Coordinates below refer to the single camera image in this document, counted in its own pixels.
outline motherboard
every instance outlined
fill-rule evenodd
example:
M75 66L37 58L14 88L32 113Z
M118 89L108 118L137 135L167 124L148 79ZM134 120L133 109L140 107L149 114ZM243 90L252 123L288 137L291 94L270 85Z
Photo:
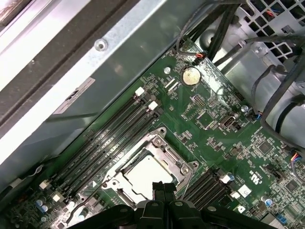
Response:
M197 50L190 41L183 48ZM6 217L16 228L67 228L117 204L136 208L162 181L198 210L223 206L301 229L305 187L286 146L258 119L208 59L170 49L12 201Z

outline ventilation grille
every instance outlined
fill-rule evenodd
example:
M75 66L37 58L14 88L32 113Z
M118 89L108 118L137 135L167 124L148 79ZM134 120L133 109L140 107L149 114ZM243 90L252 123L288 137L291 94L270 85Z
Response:
M305 31L305 0L254 0L251 4L242 5L249 14L244 20L258 37ZM266 46L282 63L292 56L293 44L266 43Z

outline ram slot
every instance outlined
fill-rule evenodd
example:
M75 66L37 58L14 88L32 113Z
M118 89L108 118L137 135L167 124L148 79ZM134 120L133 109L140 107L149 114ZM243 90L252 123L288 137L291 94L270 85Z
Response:
M224 190L223 187L215 184L212 188L210 188L204 195L199 197L197 201L195 201L195 206L199 210L199 207L204 207L207 203L213 202L216 200L217 194L221 193Z
M205 195L208 190L213 188L215 185L215 181L211 179L210 177L206 179L204 182L202 182L197 190L195 190L189 197L188 200L195 201L198 198L200 198L202 195Z
M195 206L198 210L201 210L205 206L208 206L220 200L223 196L226 195L227 195L227 190L224 188L220 188L217 192L212 191L210 196L208 196L206 199L201 200L200 203L195 204Z
M115 145L117 145L122 138L126 137L128 132L130 132L130 130L132 130L132 128L138 122L144 119L146 115L147 115L146 110L142 110L139 113L139 116L136 116L136 118L132 117L132 121L129 122L128 125L124 127L125 130L119 131L120 134L115 137L115 140L113 140L110 145L106 146L106 148L104 148L103 151L97 157L93 158L91 162L85 168L83 168L77 176L73 177L71 181L67 182L65 184L64 190L69 189L70 186L72 186L73 184L75 184L75 182L80 180L83 174L86 174L89 170L93 169L93 167L103 158L103 156L106 155L108 151L111 150Z
M143 113L143 109L145 107L137 107L136 109L133 109L133 112L131 112L128 116L124 117L114 129L110 131L106 136L102 138L102 140L95 145L89 153L87 153L87 156L83 156L79 162L73 166L66 174L65 174L65 181L72 179L77 173L83 172L83 166L86 165L86 163L93 160L94 154L99 150L100 147L103 147L104 144L106 144L115 134L120 134L122 128L126 128L125 125L129 125L129 122L132 121L139 113Z
M213 171L209 169L187 190L184 200L194 203L198 210L227 195L226 186L219 181Z
M63 167L52 177L54 181L61 178L63 175L65 175L66 171L69 170L72 166L75 165L75 160L79 160L81 157L86 157L87 154L84 152L88 150L89 147L92 147L92 143L95 142L97 139L99 139L105 131L108 131L109 128L112 128L112 125L114 125L117 120L121 119L123 115L126 114L128 109L136 102L134 98L131 98L123 107L119 109L119 111L111 117L111 119L101 128L99 129L93 136L91 136L85 144L63 165Z
M186 191L186 194L184 195L184 199L189 199L194 192L196 192L200 187L203 186L202 182L205 182L205 180L210 177L211 175L209 173L203 174L198 180L195 181Z
M80 192L83 188L87 186L87 184L103 169L106 168L106 166L114 160L130 143L136 141L139 138L139 134L141 134L146 128L151 125L152 121L157 118L157 115L154 114L153 116L147 118L143 124L141 124L141 128L138 128L137 130L131 130L132 135L130 136L130 140L126 142L125 144L121 145L118 149L116 149L109 157L107 157L103 162L99 165L98 168L96 168L94 171L92 171L88 177L86 177L79 185L74 187L73 189L69 190L68 193L73 193L70 195L71 197L74 197L78 192Z

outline capacitor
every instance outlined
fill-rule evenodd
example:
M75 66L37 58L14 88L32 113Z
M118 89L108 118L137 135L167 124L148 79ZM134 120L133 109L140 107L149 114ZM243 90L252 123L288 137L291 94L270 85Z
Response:
M40 197L38 200L36 200L36 204L41 207L46 201L47 199L45 197Z
M67 205L67 207L73 208L75 206L76 202L74 202L73 200L69 202L69 204Z
M40 219L40 220L41 220L41 222L43 222L43 223L44 223L44 222L46 222L46 221L48 220L48 218L47 218L47 217L45 217L45 216L43 216L43 217L41 217L41 219Z
M83 221L83 220L85 220L85 218L87 217L87 215L88 215L88 209L87 208L84 208L82 211L81 211L81 213L78 215L78 219L80 220L80 221Z
M165 67L165 68L164 68L164 73L165 73L165 74L171 73L171 68L170 68L170 67Z
M52 204L50 202L46 202L42 205L41 209L44 211L44 212L47 212L50 208L51 208Z
M195 86L200 82L201 73L197 68L188 67L185 68L181 74L181 82L185 86Z
M229 176L230 178L230 181L234 181L235 180L235 177L232 173L227 173L227 175Z
M41 206L43 205L43 202L42 202L41 199L38 199L38 200L36 201L36 204L37 204L39 207L41 207Z
M270 207L273 201L268 196L262 196L261 201L265 203L266 207Z
M240 109L243 113L246 113L249 111L249 107L247 105L243 105Z

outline white slot latch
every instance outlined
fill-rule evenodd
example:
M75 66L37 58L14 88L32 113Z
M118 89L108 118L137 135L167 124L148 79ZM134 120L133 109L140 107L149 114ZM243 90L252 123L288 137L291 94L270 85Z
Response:
M153 111L157 106L158 104L155 101L152 101L151 104L148 105L148 109Z
M225 184L227 184L231 180L230 176L228 175L220 176L219 179Z
M136 91L135 91L135 95L137 97L140 97L143 93L145 92L145 90L142 87L139 87Z
M44 180L40 183L39 187L44 190L49 185L49 182L47 180Z

